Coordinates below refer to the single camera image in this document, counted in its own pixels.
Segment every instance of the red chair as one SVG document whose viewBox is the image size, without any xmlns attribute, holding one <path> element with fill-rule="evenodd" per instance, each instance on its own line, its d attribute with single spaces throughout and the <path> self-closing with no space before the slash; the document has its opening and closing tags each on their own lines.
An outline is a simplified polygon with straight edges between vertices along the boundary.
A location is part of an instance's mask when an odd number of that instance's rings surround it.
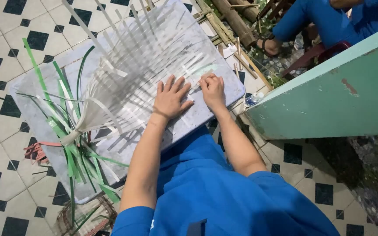
<svg viewBox="0 0 378 236">
<path fill-rule="evenodd" d="M 325 47 L 323 46 L 323 43 L 319 43 L 318 45 L 312 47 L 312 49 L 308 50 L 297 61 L 291 64 L 290 67 L 284 70 L 281 76 L 285 77 L 286 75 L 289 75 L 290 71 L 297 70 L 298 68 L 303 67 L 304 65 L 307 64 L 307 62 L 310 59 L 314 57 L 318 57 L 318 64 L 321 64 L 322 62 L 331 58 L 334 54 L 340 53 L 350 47 L 351 47 L 351 44 L 347 41 L 340 41 L 328 49 L 325 49 Z"/>
</svg>

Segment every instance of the person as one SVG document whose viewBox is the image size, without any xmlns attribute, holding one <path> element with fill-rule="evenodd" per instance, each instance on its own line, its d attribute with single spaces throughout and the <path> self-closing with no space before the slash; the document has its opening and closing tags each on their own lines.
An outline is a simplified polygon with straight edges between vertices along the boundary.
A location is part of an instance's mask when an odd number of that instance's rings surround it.
<svg viewBox="0 0 378 236">
<path fill-rule="evenodd" d="M 171 76 L 165 85 L 158 84 L 112 236 L 339 235 L 307 197 L 268 172 L 225 106 L 222 77 L 211 74 L 199 84 L 220 125 L 231 165 L 205 126 L 160 155 L 168 121 L 194 104 L 181 104 L 190 84 L 179 89 L 184 79 L 173 80 Z"/>
<path fill-rule="evenodd" d="M 344 9 L 352 8 L 351 19 Z M 277 55 L 283 42 L 313 22 L 325 48 L 340 41 L 354 45 L 378 32 L 378 0 L 296 0 L 272 28 L 269 39 L 257 47 L 267 56 Z"/>
</svg>

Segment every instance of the blue shirt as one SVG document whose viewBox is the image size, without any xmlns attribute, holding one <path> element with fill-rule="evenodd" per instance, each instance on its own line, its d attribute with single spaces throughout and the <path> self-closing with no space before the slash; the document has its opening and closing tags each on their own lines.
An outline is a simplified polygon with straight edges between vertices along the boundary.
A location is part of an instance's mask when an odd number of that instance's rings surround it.
<svg viewBox="0 0 378 236">
<path fill-rule="evenodd" d="M 339 235 L 318 207 L 279 174 L 259 171 L 245 177 L 231 171 L 216 144 L 163 163 L 157 188 L 155 209 L 124 210 L 112 236 Z"/>
<path fill-rule="evenodd" d="M 378 0 L 364 0 L 353 7 L 351 22 L 364 39 L 378 32 Z"/>
</svg>

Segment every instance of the hand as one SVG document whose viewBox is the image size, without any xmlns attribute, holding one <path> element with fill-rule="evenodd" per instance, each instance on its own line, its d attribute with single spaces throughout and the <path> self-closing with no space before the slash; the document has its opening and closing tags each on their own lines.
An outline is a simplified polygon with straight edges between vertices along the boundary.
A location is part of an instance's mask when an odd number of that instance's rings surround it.
<svg viewBox="0 0 378 236">
<path fill-rule="evenodd" d="M 185 101 L 183 104 L 180 103 L 183 96 L 189 91 L 191 84 L 187 83 L 180 89 L 184 78 L 183 76 L 180 77 L 176 83 L 173 84 L 175 78 L 174 75 L 171 75 L 165 85 L 160 81 L 157 87 L 157 96 L 155 98 L 154 112 L 152 115 L 162 119 L 162 121 L 166 123 L 194 104 L 193 101 Z"/>
<path fill-rule="evenodd" d="M 226 108 L 226 100 L 224 98 L 224 81 L 223 77 L 217 77 L 215 74 L 210 74 L 208 77 L 201 77 L 199 85 L 202 88 L 204 101 L 207 106 L 216 113 L 218 110 Z"/>
</svg>

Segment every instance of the tile floor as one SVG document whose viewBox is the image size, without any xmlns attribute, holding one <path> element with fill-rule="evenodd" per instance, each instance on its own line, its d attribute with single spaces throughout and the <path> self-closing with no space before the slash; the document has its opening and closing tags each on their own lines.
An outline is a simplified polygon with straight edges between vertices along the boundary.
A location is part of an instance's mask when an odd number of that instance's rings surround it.
<svg viewBox="0 0 378 236">
<path fill-rule="evenodd" d="M 107 21 L 93 0 L 67 0 L 88 25 L 94 35 L 108 30 Z M 125 16 L 129 0 L 100 0 L 103 7 L 118 22 L 115 9 Z M 164 0 L 155 1 L 155 5 Z M 183 0 L 192 14 L 200 11 L 195 0 Z M 134 1 L 137 11 L 143 6 Z M 208 22 L 201 25 L 208 36 L 216 35 Z M 8 94 L 11 82 L 29 71 L 32 65 L 21 38 L 27 38 L 38 64 L 49 63 L 79 47 L 87 40 L 84 31 L 61 5 L 61 0 L 0 0 L 0 235 L 56 234 L 55 221 L 59 210 L 69 200 L 56 173 L 48 165 L 33 164 L 33 157 L 24 158 L 23 148 L 36 142 L 21 112 Z M 235 59 L 228 58 L 233 67 Z M 269 90 L 249 73 L 240 72 L 246 96 Z M 233 107 L 240 114 L 244 107 L 240 99 Z M 281 176 L 313 201 L 338 228 L 341 235 L 378 235 L 354 197 L 317 150 L 303 140 L 264 141 L 243 115 L 239 125 L 249 133 L 270 171 Z M 208 123 L 214 139 L 222 146 L 216 121 Z M 109 235 L 99 231 L 97 235 Z"/>
</svg>

